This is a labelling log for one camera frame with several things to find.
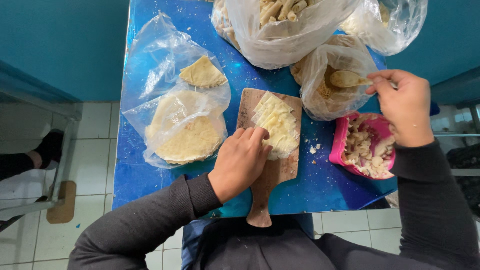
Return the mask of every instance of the person's right hand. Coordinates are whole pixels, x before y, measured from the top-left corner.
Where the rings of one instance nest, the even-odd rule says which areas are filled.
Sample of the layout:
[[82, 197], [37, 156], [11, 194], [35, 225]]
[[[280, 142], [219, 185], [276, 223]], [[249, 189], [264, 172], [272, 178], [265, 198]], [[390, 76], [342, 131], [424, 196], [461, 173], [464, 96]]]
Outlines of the person's right hand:
[[262, 146], [270, 137], [264, 128], [239, 128], [218, 151], [215, 167], [208, 174], [220, 203], [225, 203], [247, 189], [264, 169], [271, 145]]
[[[374, 84], [365, 92], [378, 93], [380, 109], [393, 125], [396, 143], [419, 147], [434, 141], [430, 127], [430, 85], [427, 80], [402, 70], [382, 70], [367, 78]], [[392, 88], [387, 80], [398, 85]]]

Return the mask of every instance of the pink plastic bowl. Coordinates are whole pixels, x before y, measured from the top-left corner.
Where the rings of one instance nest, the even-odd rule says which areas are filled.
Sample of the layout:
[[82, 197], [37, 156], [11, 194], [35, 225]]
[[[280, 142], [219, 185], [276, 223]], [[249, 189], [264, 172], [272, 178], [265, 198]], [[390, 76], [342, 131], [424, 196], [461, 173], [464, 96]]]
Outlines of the pink plastic bowl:
[[[370, 149], [374, 151], [375, 146], [377, 143], [384, 138], [387, 138], [392, 135], [390, 130], [388, 129], [389, 122], [385, 117], [381, 114], [378, 113], [362, 113], [362, 115], [371, 115], [373, 119], [368, 119], [365, 120], [364, 123], [368, 124], [370, 126], [370, 129], [373, 130], [373, 133], [375, 134], [372, 137], [372, 145], [370, 145]], [[388, 178], [373, 178], [371, 176], [368, 176], [364, 173], [361, 173], [357, 167], [353, 164], [345, 164], [345, 160], [347, 158], [345, 157], [345, 145], [346, 145], [346, 140], [347, 140], [347, 131], [348, 131], [348, 123], [350, 119], [356, 119], [358, 116], [360, 116], [359, 112], [354, 112], [351, 115], [340, 117], [336, 119], [336, 129], [335, 129], [335, 137], [333, 140], [333, 145], [332, 145], [332, 152], [328, 156], [328, 159], [335, 164], [340, 164], [342, 165], [347, 171], [356, 174], [356, 175], [361, 175], [364, 177], [367, 177], [369, 179], [373, 180], [383, 180], [383, 179], [388, 179]], [[390, 170], [393, 167], [395, 161], [395, 149], [392, 151], [390, 163], [388, 164], [388, 169]]]

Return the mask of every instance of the blue wall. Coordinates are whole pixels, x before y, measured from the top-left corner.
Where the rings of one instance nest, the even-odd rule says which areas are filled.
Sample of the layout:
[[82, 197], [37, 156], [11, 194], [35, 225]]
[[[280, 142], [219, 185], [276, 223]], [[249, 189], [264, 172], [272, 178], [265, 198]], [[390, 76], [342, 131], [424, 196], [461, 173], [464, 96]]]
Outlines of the blue wall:
[[81, 100], [119, 100], [128, 5], [2, 0], [0, 59]]
[[[81, 100], [119, 100], [128, 4], [2, 0], [0, 59]], [[478, 10], [478, 0], [430, 0], [419, 36], [388, 67], [434, 85], [479, 66]]]
[[387, 57], [388, 68], [434, 85], [480, 66], [479, 11], [478, 0], [430, 0], [420, 34], [403, 52]]

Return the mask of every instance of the clear plastic bag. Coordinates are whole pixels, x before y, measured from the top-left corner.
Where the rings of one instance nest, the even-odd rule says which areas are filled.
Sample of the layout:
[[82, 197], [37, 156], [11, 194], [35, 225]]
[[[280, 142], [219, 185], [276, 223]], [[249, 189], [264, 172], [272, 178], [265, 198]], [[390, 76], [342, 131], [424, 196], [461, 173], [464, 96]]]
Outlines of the clear plastic bag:
[[[220, 15], [215, 14], [223, 8], [220, 7], [221, 1], [216, 1], [218, 5], [212, 11], [212, 23], [217, 30], [222, 20]], [[360, 3], [360, 0], [316, 0], [313, 5], [299, 12], [294, 22], [269, 22], [260, 27], [259, 0], [224, 1], [228, 19], [225, 20], [223, 16], [222, 29], [227, 28], [225, 26], [229, 25], [226, 23], [229, 20], [243, 56], [254, 66], [265, 69], [298, 62], [324, 43]]]
[[357, 37], [347, 35], [332, 36], [292, 65], [290, 71], [301, 85], [302, 106], [310, 118], [318, 121], [331, 121], [351, 114], [371, 97], [365, 93], [367, 86], [340, 88], [325, 94], [325, 73], [332, 70], [328, 66], [362, 77], [378, 71], [365, 45]]
[[241, 52], [237, 38], [235, 37], [235, 32], [233, 31], [232, 23], [228, 18], [225, 0], [215, 0], [213, 2], [211, 21], [217, 34], [226, 39], [231, 45]]
[[339, 29], [356, 35], [375, 52], [394, 55], [418, 36], [428, 0], [362, 0]]
[[[146, 23], [132, 42], [125, 66], [122, 86], [123, 115], [143, 137], [147, 146], [145, 161], [160, 168], [175, 168], [184, 164], [175, 160], [177, 153], [165, 160], [156, 151], [171, 144], [170, 139], [191, 125], [208, 123], [212, 137], [218, 144], [227, 138], [223, 111], [230, 103], [228, 82], [211, 88], [189, 85], [178, 77], [180, 69], [187, 67], [206, 55], [211, 63], [223, 73], [215, 55], [200, 47], [191, 37], [177, 31], [171, 19], [164, 13]], [[180, 148], [187, 148], [184, 142]], [[211, 159], [210, 155], [195, 159]]]

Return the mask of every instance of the mashed potato filling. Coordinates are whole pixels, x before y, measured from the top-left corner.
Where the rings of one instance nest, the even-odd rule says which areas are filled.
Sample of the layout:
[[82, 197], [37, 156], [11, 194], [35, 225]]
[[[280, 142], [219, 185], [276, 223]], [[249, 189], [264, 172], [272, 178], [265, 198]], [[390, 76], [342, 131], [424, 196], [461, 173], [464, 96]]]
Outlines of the mashed potato filling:
[[380, 139], [376, 131], [364, 123], [370, 117], [361, 115], [356, 119], [350, 119], [344, 162], [355, 165], [361, 173], [372, 178], [390, 178], [393, 174], [388, 171], [388, 165], [395, 138], [392, 135]]

